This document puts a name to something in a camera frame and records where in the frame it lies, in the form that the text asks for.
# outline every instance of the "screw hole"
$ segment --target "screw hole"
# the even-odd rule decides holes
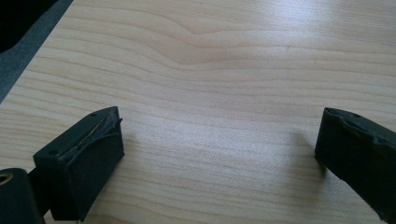
[[[0,175],[0,186],[6,184],[10,179],[12,179],[12,174]]]
[[[361,118],[361,116],[360,116],[360,115],[357,115],[357,114],[352,114],[350,117],[355,118],[355,119]]]
[[[58,150],[51,150],[51,151],[49,152],[49,155],[50,155],[50,156],[58,155]]]

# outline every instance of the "light wood surface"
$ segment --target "light wood surface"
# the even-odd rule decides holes
[[[0,105],[0,169],[117,105],[84,223],[381,223],[313,156],[325,106],[396,131],[395,24],[392,0],[75,0]]]

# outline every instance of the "gray carpet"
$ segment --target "gray carpet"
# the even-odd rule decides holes
[[[0,53],[0,103],[73,0],[58,0],[12,49]]]

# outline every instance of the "wooden desk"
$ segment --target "wooden desk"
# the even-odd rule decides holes
[[[0,105],[0,168],[118,105],[126,156],[84,223],[381,223],[313,156],[325,106],[396,130],[395,22],[391,0],[75,0]]]

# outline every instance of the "wood grain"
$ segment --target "wood grain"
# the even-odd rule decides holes
[[[0,169],[118,105],[126,156],[84,223],[381,223],[313,155],[325,106],[396,130],[395,22],[394,1],[75,0],[0,105]]]

